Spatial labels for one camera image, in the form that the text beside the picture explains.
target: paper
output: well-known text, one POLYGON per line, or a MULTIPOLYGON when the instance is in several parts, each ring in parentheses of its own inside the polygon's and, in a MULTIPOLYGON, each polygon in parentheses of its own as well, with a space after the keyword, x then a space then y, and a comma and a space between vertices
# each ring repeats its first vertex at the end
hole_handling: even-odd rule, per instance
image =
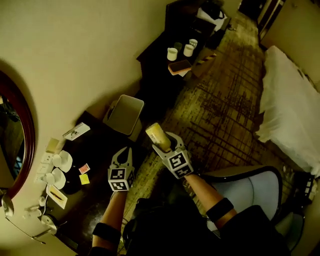
POLYGON ((90 170, 90 167, 87 163, 84 166, 82 166, 81 168, 79 168, 79 171, 81 174, 85 174, 89 170, 90 170))
POLYGON ((90 183, 88 174, 82 174, 82 175, 79 175, 79 177, 82 185, 90 183))
POLYGON ((67 131, 63 137, 69 141, 73 141, 76 138, 80 137, 82 134, 86 133, 90 130, 90 127, 85 123, 81 122, 76 127, 72 128, 71 130, 67 131))
POLYGON ((213 19, 213 18, 211 18, 211 16, 209 14, 207 14, 204 10, 202 10, 202 8, 198 9, 198 13, 197 13, 196 17, 201 20, 204 20, 206 22, 210 22, 212 24, 215 24, 214 31, 218 31, 219 29, 221 29, 222 25, 225 22, 225 19, 228 18, 226 15, 224 15, 224 18, 213 19))
POLYGON ((49 197, 53 201, 55 201, 62 209, 66 207, 68 198, 54 185, 47 185, 45 191, 49 195, 49 197))
POLYGON ((180 75, 180 76, 182 76, 182 77, 184 77, 184 76, 188 73, 188 71, 189 71, 189 70, 186 70, 186 71, 180 72, 180 73, 179 73, 179 75, 180 75))

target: bed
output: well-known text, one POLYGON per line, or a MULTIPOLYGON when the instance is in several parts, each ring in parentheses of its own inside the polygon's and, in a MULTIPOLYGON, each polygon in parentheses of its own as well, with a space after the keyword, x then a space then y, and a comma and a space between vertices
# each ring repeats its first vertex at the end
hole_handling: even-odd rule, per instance
POLYGON ((304 171, 320 176, 320 94, 277 47, 266 51, 256 134, 271 140, 304 171))

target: yellow sticky note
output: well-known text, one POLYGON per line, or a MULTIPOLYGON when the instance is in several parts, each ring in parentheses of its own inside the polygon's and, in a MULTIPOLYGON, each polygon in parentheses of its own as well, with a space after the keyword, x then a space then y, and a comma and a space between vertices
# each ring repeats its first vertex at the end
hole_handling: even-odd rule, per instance
POLYGON ((82 175, 79 175, 79 177, 82 185, 90 183, 88 174, 82 174, 82 175))

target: wooden mirror frame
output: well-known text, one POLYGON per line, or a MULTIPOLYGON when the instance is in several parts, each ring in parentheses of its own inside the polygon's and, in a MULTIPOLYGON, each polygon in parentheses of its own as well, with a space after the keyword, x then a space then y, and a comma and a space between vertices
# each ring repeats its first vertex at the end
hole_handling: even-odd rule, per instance
POLYGON ((2 71, 0 71, 0 94, 9 100, 19 115, 24 134, 22 167, 13 186, 9 187, 6 192, 6 194, 13 199, 24 185, 30 172, 36 148, 36 133, 34 121, 25 97, 17 85, 2 71))

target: round mirror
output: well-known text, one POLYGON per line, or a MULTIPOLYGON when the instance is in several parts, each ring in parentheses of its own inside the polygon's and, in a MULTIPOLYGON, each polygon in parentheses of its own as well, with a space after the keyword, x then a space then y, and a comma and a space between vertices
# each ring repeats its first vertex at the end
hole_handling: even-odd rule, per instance
POLYGON ((0 189, 12 199, 25 183, 35 151, 35 128, 16 84, 0 71, 0 189))

